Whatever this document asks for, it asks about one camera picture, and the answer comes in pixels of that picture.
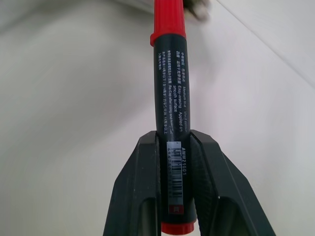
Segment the white background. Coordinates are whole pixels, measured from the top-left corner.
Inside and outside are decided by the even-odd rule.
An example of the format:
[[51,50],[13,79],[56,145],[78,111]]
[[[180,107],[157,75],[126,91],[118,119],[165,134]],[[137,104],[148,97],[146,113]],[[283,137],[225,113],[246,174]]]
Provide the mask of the white background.
[[[8,2],[0,235],[100,236],[115,178],[155,129],[153,16],[106,0],[54,0],[25,16],[40,1]],[[191,126],[249,179],[278,236],[315,232],[312,4],[220,0],[210,22],[187,23]]]

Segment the red marker cap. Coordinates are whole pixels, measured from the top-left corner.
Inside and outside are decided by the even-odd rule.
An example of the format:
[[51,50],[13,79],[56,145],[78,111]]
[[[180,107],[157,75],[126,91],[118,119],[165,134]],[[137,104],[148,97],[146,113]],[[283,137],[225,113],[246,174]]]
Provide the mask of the red marker cap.
[[154,33],[150,38],[151,46],[158,37],[168,33],[186,38],[183,0],[154,1]]
[[194,222],[186,224],[168,224],[162,222],[161,230],[168,235],[186,235],[194,230],[193,224]]

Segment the barcode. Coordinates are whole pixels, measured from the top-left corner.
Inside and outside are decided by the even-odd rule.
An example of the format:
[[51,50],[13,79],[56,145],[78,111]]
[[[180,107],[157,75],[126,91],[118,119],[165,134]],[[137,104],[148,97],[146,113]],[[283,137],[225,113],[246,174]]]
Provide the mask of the barcode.
[[182,144],[167,142],[168,205],[183,205]]

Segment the barcode label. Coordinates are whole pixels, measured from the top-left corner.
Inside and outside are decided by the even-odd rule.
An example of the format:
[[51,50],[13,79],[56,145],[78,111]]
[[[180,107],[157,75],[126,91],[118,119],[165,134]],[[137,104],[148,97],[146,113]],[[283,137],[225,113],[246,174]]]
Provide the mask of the barcode label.
[[182,143],[167,142],[168,211],[183,214]]

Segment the red plastic cap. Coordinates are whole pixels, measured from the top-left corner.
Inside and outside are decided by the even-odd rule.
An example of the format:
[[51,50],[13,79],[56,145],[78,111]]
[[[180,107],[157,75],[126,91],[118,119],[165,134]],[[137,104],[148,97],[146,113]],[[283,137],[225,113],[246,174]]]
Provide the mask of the red plastic cap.
[[183,0],[154,1],[154,33],[150,38],[151,46],[158,37],[168,33],[186,38]]
[[168,235],[186,235],[194,230],[194,222],[186,224],[168,224],[162,222],[162,232]]

